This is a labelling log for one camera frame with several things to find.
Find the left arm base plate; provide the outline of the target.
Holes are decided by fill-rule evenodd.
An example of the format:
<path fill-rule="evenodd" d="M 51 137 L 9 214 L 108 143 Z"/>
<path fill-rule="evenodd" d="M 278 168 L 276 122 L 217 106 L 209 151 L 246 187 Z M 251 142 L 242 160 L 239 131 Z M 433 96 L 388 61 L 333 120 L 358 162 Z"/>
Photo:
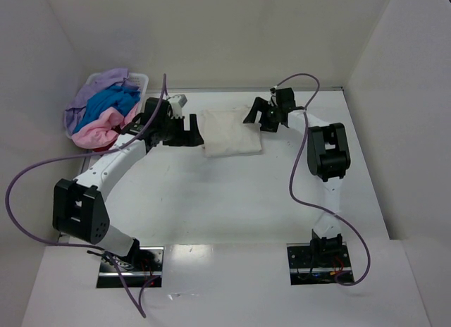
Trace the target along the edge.
<path fill-rule="evenodd" d="M 141 288 L 150 280 L 149 287 L 160 288 L 162 283 L 164 247 L 140 247 L 140 258 L 128 264 L 124 259 L 113 255 L 125 283 L 130 288 Z M 122 283 L 117 270 L 104 255 L 87 251 L 88 254 L 101 257 L 97 276 L 97 288 L 121 288 Z"/>

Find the white t shirt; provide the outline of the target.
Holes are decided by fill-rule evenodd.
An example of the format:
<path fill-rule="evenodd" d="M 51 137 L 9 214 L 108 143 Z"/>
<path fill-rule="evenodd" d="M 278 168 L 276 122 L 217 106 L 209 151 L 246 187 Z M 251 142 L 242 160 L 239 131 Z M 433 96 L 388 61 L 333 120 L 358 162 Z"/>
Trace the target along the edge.
<path fill-rule="evenodd" d="M 261 133 L 256 123 L 243 123 L 248 106 L 220 110 L 205 109 L 200 116 L 200 133 L 205 157 L 218 158 L 262 151 Z"/>

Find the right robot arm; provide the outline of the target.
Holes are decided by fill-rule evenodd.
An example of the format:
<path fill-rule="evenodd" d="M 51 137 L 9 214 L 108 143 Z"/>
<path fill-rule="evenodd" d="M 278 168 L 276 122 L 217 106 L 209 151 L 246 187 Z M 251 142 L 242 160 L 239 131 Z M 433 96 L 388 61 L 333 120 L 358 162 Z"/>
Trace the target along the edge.
<path fill-rule="evenodd" d="M 323 204 L 303 205 L 321 211 L 311 230 L 311 258 L 316 263 L 331 261 L 342 251 L 340 213 L 340 188 L 350 167 L 350 151 L 345 126 L 324 121 L 308 112 L 309 106 L 297 106 L 291 88 L 271 90 L 265 100 L 256 97 L 243 120 L 244 124 L 260 124 L 260 130 L 277 132 L 280 125 L 303 135 L 295 164 L 290 175 L 289 190 L 293 192 L 295 171 L 303 151 L 307 152 L 309 172 L 323 185 Z"/>

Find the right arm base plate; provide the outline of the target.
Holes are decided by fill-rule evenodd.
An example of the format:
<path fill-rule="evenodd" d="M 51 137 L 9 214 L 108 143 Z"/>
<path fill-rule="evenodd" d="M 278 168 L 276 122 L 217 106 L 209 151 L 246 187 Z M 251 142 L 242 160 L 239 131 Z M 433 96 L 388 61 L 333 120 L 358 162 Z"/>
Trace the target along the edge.
<path fill-rule="evenodd" d="M 313 256 L 309 244 L 287 246 L 291 285 L 322 285 L 336 283 L 335 277 L 343 283 L 353 283 L 354 276 L 346 244 L 337 256 Z"/>

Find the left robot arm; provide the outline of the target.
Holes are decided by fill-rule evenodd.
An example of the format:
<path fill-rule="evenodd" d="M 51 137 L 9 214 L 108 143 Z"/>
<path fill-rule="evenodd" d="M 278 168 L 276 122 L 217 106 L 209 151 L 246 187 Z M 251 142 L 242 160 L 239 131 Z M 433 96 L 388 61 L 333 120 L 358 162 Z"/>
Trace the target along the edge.
<path fill-rule="evenodd" d="M 196 115 L 188 118 L 190 128 L 184 127 L 186 103 L 183 94 L 162 100 L 148 98 L 144 111 L 118 136 L 114 153 L 103 155 L 73 180 L 59 180 L 54 188 L 53 227 L 110 252 L 127 269 L 138 269 L 148 261 L 150 255 L 140 251 L 138 239 L 111 224 L 105 201 L 125 173 L 158 144 L 197 147 L 204 143 Z"/>

